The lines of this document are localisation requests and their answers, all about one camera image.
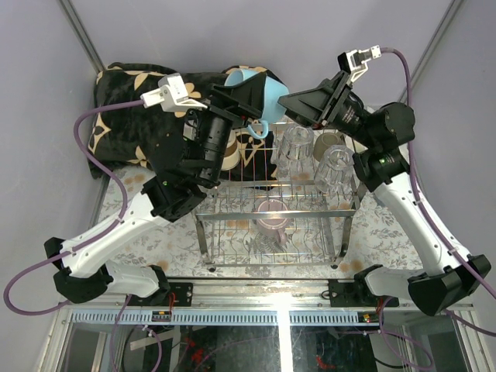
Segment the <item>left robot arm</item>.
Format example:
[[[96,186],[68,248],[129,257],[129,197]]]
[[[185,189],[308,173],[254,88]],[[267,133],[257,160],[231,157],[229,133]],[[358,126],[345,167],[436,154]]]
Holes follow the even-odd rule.
[[[165,112],[194,111],[195,136],[185,137],[183,129],[167,130],[152,143],[148,156],[154,177],[134,198],[122,200],[120,212],[73,239],[46,241],[46,254],[58,269],[53,281],[59,294],[75,304],[106,292],[134,295],[156,306],[168,300],[170,287],[160,267],[126,266],[112,258],[136,236],[189,214],[205,200],[204,189],[219,185],[230,133],[262,116],[266,79],[265,73],[257,73],[235,85],[214,84],[202,103],[188,97],[179,74],[170,74],[136,101],[97,109],[160,105]]]

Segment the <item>clear glass tumbler front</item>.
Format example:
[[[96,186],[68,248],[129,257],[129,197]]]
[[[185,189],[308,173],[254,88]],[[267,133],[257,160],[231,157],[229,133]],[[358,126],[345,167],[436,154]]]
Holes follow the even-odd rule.
[[[333,145],[322,155],[314,175],[315,186],[325,194],[334,194],[350,185],[353,176],[353,151]]]

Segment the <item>clear glass tumbler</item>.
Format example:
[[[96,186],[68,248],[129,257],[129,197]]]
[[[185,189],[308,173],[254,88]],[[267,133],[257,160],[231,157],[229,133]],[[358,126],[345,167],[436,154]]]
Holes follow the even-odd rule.
[[[322,155],[314,175],[315,186],[325,194],[334,194],[350,185],[353,176],[353,151],[333,145]]]
[[[312,169],[314,132],[298,124],[290,124],[277,141],[273,156],[275,177],[279,181],[299,179]]]

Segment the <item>light blue mug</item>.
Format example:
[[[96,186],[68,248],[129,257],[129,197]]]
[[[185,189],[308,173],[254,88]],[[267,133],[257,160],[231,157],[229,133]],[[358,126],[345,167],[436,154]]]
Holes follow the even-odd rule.
[[[263,130],[261,134],[258,134],[250,124],[246,126],[246,130],[253,138],[263,140],[269,134],[269,125],[282,119],[285,115],[286,108],[280,105],[278,100],[281,96],[289,94],[288,87],[270,77],[266,71],[255,71],[243,68],[235,68],[233,71],[229,72],[224,85],[235,86],[258,74],[262,74],[265,77],[264,87],[259,89],[259,92],[263,97],[263,108],[261,117],[257,119],[259,124],[262,125]]]

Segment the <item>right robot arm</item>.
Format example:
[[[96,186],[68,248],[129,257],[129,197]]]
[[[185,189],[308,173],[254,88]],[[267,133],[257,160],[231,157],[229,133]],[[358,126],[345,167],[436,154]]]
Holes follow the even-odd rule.
[[[391,102],[369,113],[341,71],[317,88],[279,98],[287,115],[307,127],[329,126],[365,146],[353,155],[355,174],[394,215],[414,246],[421,270],[393,270],[375,265],[356,275],[353,286],[361,305],[380,296],[412,300],[434,316],[473,294],[491,264],[456,240],[411,179],[413,167],[400,147],[414,139],[415,115],[408,105]]]

